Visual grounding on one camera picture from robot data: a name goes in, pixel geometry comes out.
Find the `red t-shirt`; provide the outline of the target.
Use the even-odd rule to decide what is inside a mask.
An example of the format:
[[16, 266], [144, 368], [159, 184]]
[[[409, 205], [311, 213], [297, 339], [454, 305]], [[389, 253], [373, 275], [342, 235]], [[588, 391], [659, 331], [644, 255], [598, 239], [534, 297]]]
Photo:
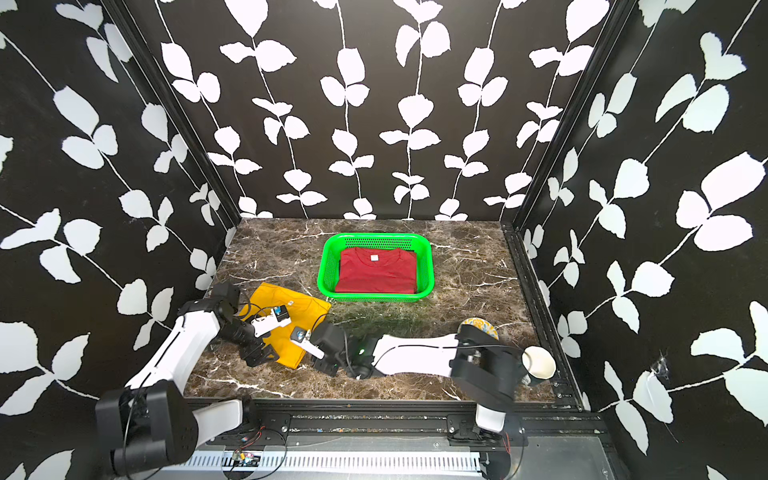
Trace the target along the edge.
[[412, 251], [353, 247], [341, 253], [337, 293], [415, 294], [417, 286]]

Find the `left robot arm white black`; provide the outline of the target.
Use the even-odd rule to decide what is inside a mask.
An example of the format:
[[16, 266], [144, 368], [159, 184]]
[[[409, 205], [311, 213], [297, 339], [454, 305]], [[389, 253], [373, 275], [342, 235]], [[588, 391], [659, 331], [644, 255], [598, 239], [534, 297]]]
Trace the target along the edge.
[[239, 288], [223, 284], [209, 297], [185, 303], [148, 363], [123, 388], [97, 402], [98, 438], [115, 475], [154, 475], [186, 462], [220, 434], [252, 422], [252, 402], [245, 397], [193, 409], [183, 396], [195, 365], [215, 339], [238, 346], [252, 365], [272, 354], [264, 340], [289, 324], [286, 306], [242, 307], [239, 300]]

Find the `green plastic basket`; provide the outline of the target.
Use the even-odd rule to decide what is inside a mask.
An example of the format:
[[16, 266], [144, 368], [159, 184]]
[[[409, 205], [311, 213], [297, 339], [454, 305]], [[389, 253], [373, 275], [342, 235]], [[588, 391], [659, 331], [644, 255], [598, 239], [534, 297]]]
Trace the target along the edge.
[[412, 233], [342, 233], [323, 247], [320, 292], [342, 302], [417, 302], [436, 284], [432, 246]]

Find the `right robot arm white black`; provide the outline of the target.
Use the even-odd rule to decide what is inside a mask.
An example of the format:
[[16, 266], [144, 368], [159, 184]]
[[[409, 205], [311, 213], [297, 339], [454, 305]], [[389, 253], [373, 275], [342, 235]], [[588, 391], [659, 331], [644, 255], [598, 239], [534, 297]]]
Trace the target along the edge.
[[504, 345], [468, 323], [441, 337], [382, 335], [359, 341], [340, 327], [323, 323], [311, 333], [299, 333], [292, 343], [312, 357], [316, 370], [329, 376], [344, 369], [357, 380], [400, 374], [449, 378], [475, 402], [475, 427], [503, 436], [518, 429], [507, 422], [517, 388], [550, 381], [557, 372], [548, 350]]

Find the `yellow t-shirt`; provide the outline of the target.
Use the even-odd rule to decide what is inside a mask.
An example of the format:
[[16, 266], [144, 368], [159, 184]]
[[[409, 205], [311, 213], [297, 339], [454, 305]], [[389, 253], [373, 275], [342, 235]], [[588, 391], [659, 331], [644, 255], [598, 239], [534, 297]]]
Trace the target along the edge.
[[275, 307], [285, 306], [290, 322], [279, 326], [264, 337], [278, 355], [276, 362], [284, 367], [296, 369], [305, 356], [305, 351], [293, 344], [290, 336], [296, 327], [312, 332], [330, 311], [327, 301], [295, 292], [270, 283], [262, 283], [241, 307], [238, 315], [245, 321], [267, 317]]

